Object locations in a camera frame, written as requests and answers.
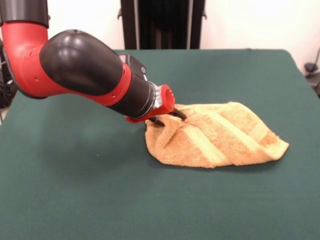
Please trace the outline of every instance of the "red joint housing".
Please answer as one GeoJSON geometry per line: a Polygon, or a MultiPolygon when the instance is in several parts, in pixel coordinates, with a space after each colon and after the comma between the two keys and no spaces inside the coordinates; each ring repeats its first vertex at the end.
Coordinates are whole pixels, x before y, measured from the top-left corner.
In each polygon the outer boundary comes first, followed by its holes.
{"type": "Polygon", "coordinates": [[[39,52],[48,41],[45,26],[29,22],[5,22],[1,27],[4,50],[19,88],[33,97],[68,93],[43,71],[39,52]]]}
{"type": "Polygon", "coordinates": [[[147,114],[140,118],[125,117],[130,123],[143,122],[151,117],[172,113],[175,109],[175,96],[168,85],[162,85],[160,89],[162,105],[158,108],[152,108],[147,114]]]}

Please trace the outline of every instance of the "black cylindrical segment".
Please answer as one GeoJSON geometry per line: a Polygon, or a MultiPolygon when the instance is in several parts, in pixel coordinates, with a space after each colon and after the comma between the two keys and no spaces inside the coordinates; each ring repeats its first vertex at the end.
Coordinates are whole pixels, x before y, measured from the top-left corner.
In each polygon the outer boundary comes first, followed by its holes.
{"type": "Polygon", "coordinates": [[[47,0],[0,0],[2,22],[29,22],[49,28],[47,0]]]}
{"type": "Polygon", "coordinates": [[[119,56],[102,41],[79,30],[66,30],[50,38],[39,58],[54,82],[88,95],[110,93],[123,74],[119,56]]]}
{"type": "Polygon", "coordinates": [[[153,106],[155,96],[154,85],[133,74],[125,96],[109,108],[129,118],[138,119],[153,106]]]}

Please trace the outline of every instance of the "towel fold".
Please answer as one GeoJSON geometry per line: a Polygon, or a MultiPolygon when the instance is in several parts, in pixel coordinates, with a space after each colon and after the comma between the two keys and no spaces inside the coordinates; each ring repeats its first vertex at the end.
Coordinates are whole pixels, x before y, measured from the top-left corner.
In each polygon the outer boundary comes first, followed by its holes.
{"type": "Polygon", "coordinates": [[[194,168],[262,164],[279,160],[289,147],[241,103],[175,107],[187,115],[185,121],[161,115],[165,127],[145,122],[147,149],[163,164],[194,168]]]}

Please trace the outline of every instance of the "black stand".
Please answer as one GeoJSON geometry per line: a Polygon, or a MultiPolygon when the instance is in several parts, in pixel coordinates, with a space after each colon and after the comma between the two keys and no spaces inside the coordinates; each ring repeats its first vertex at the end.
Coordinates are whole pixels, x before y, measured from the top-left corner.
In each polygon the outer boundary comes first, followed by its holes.
{"type": "Polygon", "coordinates": [[[205,0],[121,0],[125,49],[199,49],[205,0]]]}
{"type": "Polygon", "coordinates": [[[306,76],[306,80],[320,98],[320,72],[306,76]]]}

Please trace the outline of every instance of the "towel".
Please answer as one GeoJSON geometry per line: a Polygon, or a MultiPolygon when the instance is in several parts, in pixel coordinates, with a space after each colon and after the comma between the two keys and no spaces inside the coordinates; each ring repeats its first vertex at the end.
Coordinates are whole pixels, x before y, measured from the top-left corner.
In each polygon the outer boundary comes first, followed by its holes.
{"type": "Polygon", "coordinates": [[[145,122],[149,153],[166,165],[216,168],[279,160],[289,143],[239,102],[177,104],[187,119],[161,115],[165,126],[145,122]]]}

